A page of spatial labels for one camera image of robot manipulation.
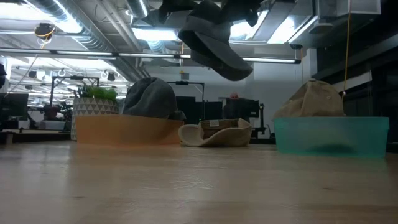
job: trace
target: hanging object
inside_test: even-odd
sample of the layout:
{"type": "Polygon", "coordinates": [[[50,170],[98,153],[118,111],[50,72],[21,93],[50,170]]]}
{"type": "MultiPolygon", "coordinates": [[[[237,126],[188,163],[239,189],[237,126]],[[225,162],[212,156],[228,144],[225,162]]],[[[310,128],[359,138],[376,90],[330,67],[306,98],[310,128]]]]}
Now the hanging object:
{"type": "Polygon", "coordinates": [[[257,10],[261,2],[262,0],[227,0],[220,13],[220,22],[246,20],[254,27],[259,19],[257,10]]]}
{"type": "Polygon", "coordinates": [[[229,46],[230,23],[219,23],[221,9],[202,1],[188,16],[178,37],[191,48],[191,59],[212,68],[231,81],[246,78],[253,71],[229,46]]]}
{"type": "Polygon", "coordinates": [[[159,22],[165,23],[172,12],[193,10],[198,4],[191,0],[163,0],[159,8],[159,22]]]}

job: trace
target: beige bucket hat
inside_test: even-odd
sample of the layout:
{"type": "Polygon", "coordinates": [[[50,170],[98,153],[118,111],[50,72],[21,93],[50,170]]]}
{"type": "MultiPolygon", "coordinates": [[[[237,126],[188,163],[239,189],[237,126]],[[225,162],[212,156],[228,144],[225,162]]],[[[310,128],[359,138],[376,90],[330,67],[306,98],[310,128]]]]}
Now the beige bucket hat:
{"type": "Polygon", "coordinates": [[[275,114],[276,118],[344,116],[343,100],[331,84],[306,82],[275,114]]]}
{"type": "Polygon", "coordinates": [[[201,121],[199,125],[184,125],[178,130],[183,146],[227,147],[247,146],[251,125],[243,119],[201,121]]]}

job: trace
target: plastic container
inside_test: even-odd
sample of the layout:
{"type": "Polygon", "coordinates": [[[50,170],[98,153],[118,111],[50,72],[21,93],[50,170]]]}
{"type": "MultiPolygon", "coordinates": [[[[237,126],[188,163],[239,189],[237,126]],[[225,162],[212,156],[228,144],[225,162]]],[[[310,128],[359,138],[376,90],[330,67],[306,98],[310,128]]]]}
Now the plastic container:
{"type": "Polygon", "coordinates": [[[358,157],[386,155],[389,118],[278,118],[274,127],[280,152],[358,157]]]}

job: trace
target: desk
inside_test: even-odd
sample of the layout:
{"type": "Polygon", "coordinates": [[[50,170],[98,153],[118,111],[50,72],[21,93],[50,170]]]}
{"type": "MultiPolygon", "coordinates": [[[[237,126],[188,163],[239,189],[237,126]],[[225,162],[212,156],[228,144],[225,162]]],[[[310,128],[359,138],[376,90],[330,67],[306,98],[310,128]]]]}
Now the desk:
{"type": "Polygon", "coordinates": [[[0,223],[398,223],[398,156],[274,146],[0,148],[0,223]]]}

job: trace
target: white planter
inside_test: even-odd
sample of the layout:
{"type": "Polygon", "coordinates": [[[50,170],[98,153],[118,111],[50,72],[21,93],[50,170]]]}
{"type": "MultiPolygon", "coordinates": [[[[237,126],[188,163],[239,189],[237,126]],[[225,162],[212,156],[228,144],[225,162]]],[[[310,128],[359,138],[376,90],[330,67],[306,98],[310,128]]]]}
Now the white planter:
{"type": "Polygon", "coordinates": [[[102,100],[96,98],[75,98],[73,101],[72,128],[70,130],[70,139],[77,141],[76,134],[76,116],[94,116],[104,114],[119,114],[119,108],[116,102],[111,100],[102,100]]]}

